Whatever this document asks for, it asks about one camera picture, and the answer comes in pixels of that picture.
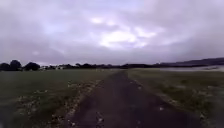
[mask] overcast sky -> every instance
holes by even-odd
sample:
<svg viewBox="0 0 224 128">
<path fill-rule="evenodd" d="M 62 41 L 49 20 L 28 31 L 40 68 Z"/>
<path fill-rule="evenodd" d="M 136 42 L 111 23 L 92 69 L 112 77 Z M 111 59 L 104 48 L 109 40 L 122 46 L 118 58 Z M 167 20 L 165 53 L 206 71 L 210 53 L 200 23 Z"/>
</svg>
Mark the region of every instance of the overcast sky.
<svg viewBox="0 0 224 128">
<path fill-rule="evenodd" d="M 0 62 L 224 57 L 223 0 L 0 0 Z"/>
</svg>

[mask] grass field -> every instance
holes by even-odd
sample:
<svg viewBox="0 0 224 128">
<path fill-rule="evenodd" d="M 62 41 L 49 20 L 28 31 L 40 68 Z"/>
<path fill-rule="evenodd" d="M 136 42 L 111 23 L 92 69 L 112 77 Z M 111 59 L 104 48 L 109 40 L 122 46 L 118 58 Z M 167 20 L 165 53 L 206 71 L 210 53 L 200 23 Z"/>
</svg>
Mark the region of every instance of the grass field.
<svg viewBox="0 0 224 128">
<path fill-rule="evenodd" d="M 224 110 L 223 72 L 129 70 L 129 77 L 180 109 L 192 111 L 209 125 L 219 124 Z"/>
<path fill-rule="evenodd" d="M 114 72 L 0 72 L 0 127 L 57 127 L 80 98 Z"/>
</svg>

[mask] tree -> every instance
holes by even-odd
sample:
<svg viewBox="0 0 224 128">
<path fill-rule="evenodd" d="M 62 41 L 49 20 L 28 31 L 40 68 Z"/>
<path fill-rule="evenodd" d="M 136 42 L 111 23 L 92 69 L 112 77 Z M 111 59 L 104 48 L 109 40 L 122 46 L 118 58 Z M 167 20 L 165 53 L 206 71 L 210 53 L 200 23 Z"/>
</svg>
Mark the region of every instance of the tree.
<svg viewBox="0 0 224 128">
<path fill-rule="evenodd" d="M 24 66 L 24 69 L 29 71 L 29 70 L 33 70 L 36 71 L 40 68 L 39 64 L 33 63 L 33 62 L 29 62 L 26 66 Z"/>
<path fill-rule="evenodd" d="M 0 64 L 0 71 L 10 71 L 10 65 L 7 63 Z"/>
<path fill-rule="evenodd" d="M 18 60 L 12 60 L 10 63 L 11 71 L 19 71 L 21 67 L 22 65 Z"/>
<path fill-rule="evenodd" d="M 76 65 L 76 67 L 78 67 L 78 68 L 81 67 L 81 64 L 79 64 L 79 63 L 77 63 L 77 64 L 75 64 L 75 65 Z"/>
<path fill-rule="evenodd" d="M 81 66 L 81 68 L 94 68 L 94 66 L 91 65 L 91 64 L 87 64 L 87 63 L 85 63 L 85 64 L 83 64 L 83 65 Z"/>
</svg>

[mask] distant tree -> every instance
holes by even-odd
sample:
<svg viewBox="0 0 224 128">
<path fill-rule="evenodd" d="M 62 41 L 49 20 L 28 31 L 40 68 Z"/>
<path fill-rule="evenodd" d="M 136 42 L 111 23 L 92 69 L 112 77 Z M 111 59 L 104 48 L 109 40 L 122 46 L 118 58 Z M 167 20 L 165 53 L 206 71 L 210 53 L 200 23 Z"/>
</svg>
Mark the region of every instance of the distant tree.
<svg viewBox="0 0 224 128">
<path fill-rule="evenodd" d="M 19 71 L 22 65 L 18 60 L 12 60 L 10 63 L 10 68 L 12 71 Z"/>
<path fill-rule="evenodd" d="M 10 65 L 7 64 L 7 63 L 2 63 L 0 64 L 0 71 L 10 71 L 11 68 L 10 68 Z"/>
<path fill-rule="evenodd" d="M 29 71 L 29 70 L 33 70 L 36 71 L 40 68 L 39 64 L 33 63 L 33 62 L 29 62 L 26 66 L 24 66 L 24 69 Z"/>
<path fill-rule="evenodd" d="M 77 64 L 75 64 L 75 65 L 76 65 L 76 67 L 78 67 L 78 68 L 81 67 L 81 64 L 79 64 L 79 63 L 77 63 Z"/>
<path fill-rule="evenodd" d="M 95 68 L 93 65 L 87 64 L 87 63 L 83 64 L 81 67 L 82 68 Z"/>
<path fill-rule="evenodd" d="M 55 70 L 55 69 L 56 69 L 56 67 L 55 67 L 55 66 L 50 65 L 50 66 L 48 67 L 48 69 L 49 69 L 49 70 Z"/>
<path fill-rule="evenodd" d="M 75 66 L 72 66 L 71 64 L 65 64 L 65 65 L 63 65 L 63 67 L 65 69 L 73 69 L 73 68 L 75 68 Z"/>
</svg>

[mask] grass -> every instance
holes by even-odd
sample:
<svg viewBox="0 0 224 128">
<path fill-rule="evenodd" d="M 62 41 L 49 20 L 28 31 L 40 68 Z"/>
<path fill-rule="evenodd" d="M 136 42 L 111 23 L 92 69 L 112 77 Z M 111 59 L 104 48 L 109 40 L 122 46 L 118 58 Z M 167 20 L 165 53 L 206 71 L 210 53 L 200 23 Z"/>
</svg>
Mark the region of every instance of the grass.
<svg viewBox="0 0 224 128">
<path fill-rule="evenodd" d="M 57 127 L 80 98 L 116 70 L 0 72 L 0 125 Z"/>
<path fill-rule="evenodd" d="M 141 83 L 149 92 L 181 109 L 198 114 L 203 120 L 212 121 L 223 111 L 223 72 L 133 69 L 129 70 L 129 77 Z"/>
</svg>

